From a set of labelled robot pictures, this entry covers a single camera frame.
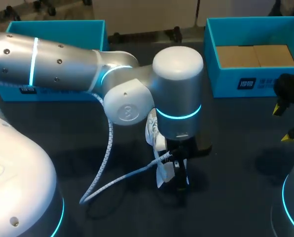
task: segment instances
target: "yellow tip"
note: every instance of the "yellow tip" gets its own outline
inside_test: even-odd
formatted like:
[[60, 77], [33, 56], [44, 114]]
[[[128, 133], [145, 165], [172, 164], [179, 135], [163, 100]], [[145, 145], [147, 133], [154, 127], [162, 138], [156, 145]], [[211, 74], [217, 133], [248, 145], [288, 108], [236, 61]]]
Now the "yellow tip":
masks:
[[275, 112], [280, 108], [280, 106], [278, 104], [275, 105], [274, 111], [273, 111], [273, 115], [275, 115]]
[[286, 134], [286, 135], [282, 138], [281, 142], [285, 142], [285, 141], [289, 141], [289, 140], [290, 140], [290, 137], [289, 137], [288, 134]]

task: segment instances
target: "white wall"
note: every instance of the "white wall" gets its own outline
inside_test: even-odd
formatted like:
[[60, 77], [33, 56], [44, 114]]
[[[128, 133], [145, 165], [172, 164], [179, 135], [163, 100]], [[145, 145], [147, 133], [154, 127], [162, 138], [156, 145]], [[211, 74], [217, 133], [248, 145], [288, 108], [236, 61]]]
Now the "white wall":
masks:
[[93, 0], [94, 16], [108, 34], [132, 34], [194, 26], [197, 0]]
[[200, 0], [198, 26], [209, 17], [267, 16], [275, 0]]

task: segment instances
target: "blue box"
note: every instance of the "blue box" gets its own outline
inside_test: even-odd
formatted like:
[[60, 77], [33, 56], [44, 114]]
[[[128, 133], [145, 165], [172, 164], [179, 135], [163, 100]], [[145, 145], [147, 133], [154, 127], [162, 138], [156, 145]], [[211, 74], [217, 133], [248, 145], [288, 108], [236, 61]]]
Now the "blue box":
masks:
[[[294, 59], [294, 17], [209, 18], [204, 54], [215, 98], [275, 96], [274, 81], [294, 67], [222, 68], [217, 46], [287, 45]], [[245, 81], [250, 87], [242, 89]]]
[[[69, 44], [85, 49], [108, 51], [105, 22], [92, 21], [14, 21], [9, 24], [8, 33]], [[14, 88], [0, 86], [3, 101], [92, 101], [86, 92], [59, 91], [49, 88]]]

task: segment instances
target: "blue led light ring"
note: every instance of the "blue led light ring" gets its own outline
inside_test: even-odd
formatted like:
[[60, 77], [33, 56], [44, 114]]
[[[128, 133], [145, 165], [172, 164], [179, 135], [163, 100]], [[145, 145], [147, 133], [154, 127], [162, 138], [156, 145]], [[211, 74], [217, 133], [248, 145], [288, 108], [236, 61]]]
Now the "blue led light ring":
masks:
[[200, 105], [200, 107], [198, 107], [198, 109], [196, 111], [194, 111], [192, 114], [185, 115], [185, 116], [170, 116], [170, 115], [166, 115], [165, 113], [161, 112], [158, 109], [157, 109], [157, 111], [158, 111], [158, 113], [160, 113], [162, 116], [164, 116], [166, 118], [170, 118], [170, 119], [188, 119], [188, 118], [196, 115], [201, 110], [201, 107], [202, 107], [202, 105]]
[[58, 232], [58, 230], [59, 230], [59, 227], [60, 227], [60, 225], [61, 225], [61, 223], [62, 223], [62, 221], [63, 221], [64, 212], [65, 212], [65, 203], [64, 203], [64, 199], [63, 199], [62, 216], [60, 217], [60, 220], [59, 220], [59, 222], [58, 222], [58, 225], [57, 225], [57, 227], [56, 227], [54, 233], [53, 233], [50, 237], [54, 237], [54, 236], [57, 234], [57, 232]]
[[132, 68], [131, 66], [127, 66], [127, 65], [120, 65], [120, 66], [116, 66], [114, 68], [109, 69], [106, 73], [104, 73], [102, 79], [101, 79], [101, 84], [103, 83], [104, 78], [112, 71], [116, 70], [116, 69], [121, 69], [121, 68]]
[[287, 211], [287, 208], [286, 208], [286, 205], [285, 205], [285, 199], [284, 199], [284, 187], [285, 187], [285, 182], [286, 182], [286, 180], [287, 180], [287, 177], [286, 177], [286, 179], [285, 179], [285, 181], [284, 181], [283, 188], [282, 188], [282, 201], [283, 201], [283, 206], [284, 206], [285, 212], [286, 212], [286, 214], [287, 214], [289, 220], [291, 221], [291, 223], [292, 223], [293, 226], [294, 226], [294, 221], [293, 221], [293, 219], [291, 218], [289, 212]]
[[37, 59], [37, 44], [38, 44], [38, 38], [34, 38], [32, 59], [31, 59], [31, 68], [30, 68], [30, 79], [29, 79], [30, 86], [33, 86], [33, 81], [34, 81], [35, 61]]

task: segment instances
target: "cable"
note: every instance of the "cable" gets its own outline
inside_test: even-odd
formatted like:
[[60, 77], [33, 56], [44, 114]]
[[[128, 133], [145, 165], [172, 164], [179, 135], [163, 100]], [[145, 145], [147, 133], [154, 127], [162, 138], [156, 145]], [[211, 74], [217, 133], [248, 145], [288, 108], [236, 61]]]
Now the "cable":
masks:
[[94, 198], [96, 195], [98, 195], [99, 193], [101, 193], [102, 191], [104, 191], [105, 189], [107, 189], [108, 187], [116, 184], [117, 182], [123, 180], [123, 179], [126, 179], [126, 178], [129, 178], [133, 175], [136, 175], [136, 174], [139, 174], [139, 173], [142, 173], [146, 170], [148, 170], [149, 168], [151, 168], [152, 166], [154, 166], [155, 164], [157, 164], [158, 162], [162, 162], [163, 160], [167, 159], [168, 157], [170, 157], [171, 154], [169, 152], [167, 152], [166, 154], [162, 155], [161, 157], [159, 157], [158, 159], [154, 159], [152, 162], [150, 162], [148, 165], [146, 165], [145, 167], [143, 168], [140, 168], [140, 169], [137, 169], [135, 171], [132, 171], [128, 174], [125, 174], [117, 179], [114, 179], [113, 181], [109, 182], [108, 184], [104, 185], [103, 187], [101, 187], [100, 189], [98, 189], [97, 191], [95, 191], [93, 194], [91, 194], [89, 197], [87, 197], [85, 200], [84, 200], [84, 203], [89, 201], [90, 199]]
[[[97, 95], [97, 94], [92, 94], [100, 103], [101, 105], [103, 106], [103, 99]], [[109, 123], [109, 141], [108, 141], [108, 147], [107, 147], [107, 150], [106, 150], [106, 154], [104, 155], [104, 158], [103, 158], [103, 161], [102, 161], [102, 164], [99, 168], [99, 171], [96, 175], [96, 177], [94, 178], [94, 180], [92, 181], [90, 187], [88, 188], [88, 190], [85, 192], [85, 194], [82, 196], [82, 198], [80, 199], [79, 201], [79, 204], [84, 204], [85, 202], [87, 202], [88, 200], [90, 200], [93, 196], [90, 195], [93, 191], [93, 189], [95, 188], [95, 186], [97, 185], [106, 165], [107, 165], [107, 162], [108, 162], [108, 159], [110, 157], [110, 153], [111, 153], [111, 149], [112, 149], [112, 143], [113, 143], [113, 123], [109, 120], [108, 118], [108, 123]]]
[[[0, 81], [0, 85], [3, 85], [3, 86], [10, 86], [10, 87], [25, 87], [27, 85], [18, 85], [18, 84], [12, 84], [12, 83], [6, 83], [6, 82], [2, 82]], [[103, 99], [97, 95], [97, 94], [92, 94], [100, 103], [101, 105], [103, 106]], [[94, 198], [96, 195], [98, 195], [99, 193], [101, 193], [103, 190], [107, 189], [108, 187], [112, 186], [113, 184], [123, 180], [123, 179], [126, 179], [126, 178], [129, 178], [133, 175], [136, 175], [136, 174], [139, 174], [141, 172], [144, 172], [146, 170], [148, 170], [149, 168], [151, 168], [152, 166], [154, 166], [155, 164], [159, 164], [160, 162], [162, 162], [163, 160], [167, 159], [168, 157], [170, 157], [170, 153], [167, 152], [166, 154], [162, 155], [161, 157], [159, 157], [159, 154], [156, 150], [156, 138], [157, 138], [157, 134], [159, 133], [158, 131], [158, 127], [157, 127], [157, 120], [156, 119], [153, 119], [152, 120], [152, 146], [153, 146], [153, 153], [154, 153], [154, 156], [155, 156], [155, 159], [149, 163], [147, 166], [143, 167], [143, 168], [140, 168], [138, 170], [135, 170], [135, 171], [132, 171], [128, 174], [125, 174], [111, 182], [109, 182], [108, 184], [104, 185], [103, 187], [99, 188], [97, 191], [95, 191], [93, 194], [92, 191], [94, 190], [94, 188], [96, 187], [106, 165], [107, 165], [107, 162], [108, 162], [108, 159], [110, 157], [110, 153], [111, 153], [111, 149], [112, 149], [112, 144], [113, 144], [113, 123], [109, 120], [108, 118], [108, 124], [109, 124], [109, 141], [108, 141], [108, 146], [107, 146], [107, 149], [106, 149], [106, 153], [104, 155], [104, 158], [103, 158], [103, 161], [102, 161], [102, 164], [99, 168], [99, 171], [97, 173], [97, 175], [95, 176], [94, 180], [92, 181], [91, 185], [89, 186], [88, 190], [85, 192], [85, 194], [82, 196], [82, 198], [80, 199], [79, 201], [79, 204], [84, 204], [86, 202], [88, 202], [89, 200], [91, 200], [92, 198]]]

